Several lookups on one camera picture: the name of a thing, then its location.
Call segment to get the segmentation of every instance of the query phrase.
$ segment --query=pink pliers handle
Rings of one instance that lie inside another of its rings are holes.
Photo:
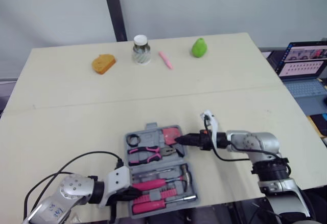
[[[140,152],[140,151],[154,152],[155,155],[152,155],[152,156],[148,157],[147,159],[140,160],[140,161],[130,161],[130,162],[128,162],[129,166],[135,166],[135,165],[140,165],[140,164],[148,164],[149,162],[159,161],[160,159],[162,159],[162,156],[159,153],[160,152],[160,147],[158,147],[158,146],[138,147],[136,149],[128,150],[127,153],[128,154],[133,154],[133,153]]]

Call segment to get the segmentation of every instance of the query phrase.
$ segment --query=white wall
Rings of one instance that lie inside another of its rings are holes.
[[[110,41],[106,0],[0,0],[0,79],[18,77],[31,48]]]
[[[121,0],[128,39],[248,32],[259,47],[327,37],[327,0]]]

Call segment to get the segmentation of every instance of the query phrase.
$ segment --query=pliers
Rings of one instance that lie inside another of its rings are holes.
[[[150,157],[148,157],[147,159],[144,160],[139,160],[139,161],[130,161],[128,162],[129,166],[135,166],[135,165],[140,165],[140,164],[148,164],[149,162],[152,161],[159,161],[160,159],[162,159],[163,156],[169,156],[173,153],[176,153],[176,149],[172,148],[172,147],[163,147],[160,148],[158,146],[149,146],[149,147],[138,147],[136,149],[131,149],[128,150],[127,153],[128,154],[133,154],[136,152],[140,152],[140,151],[149,151],[149,152],[154,152],[155,155],[152,155]]]

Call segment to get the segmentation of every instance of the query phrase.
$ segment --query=bread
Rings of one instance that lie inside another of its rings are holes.
[[[110,67],[116,63],[114,56],[111,54],[100,54],[92,62],[92,68],[99,74],[104,74]]]

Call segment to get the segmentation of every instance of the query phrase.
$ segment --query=jar lid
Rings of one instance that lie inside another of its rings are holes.
[[[143,46],[148,43],[148,38],[145,35],[137,35],[134,37],[134,43],[138,46]]]

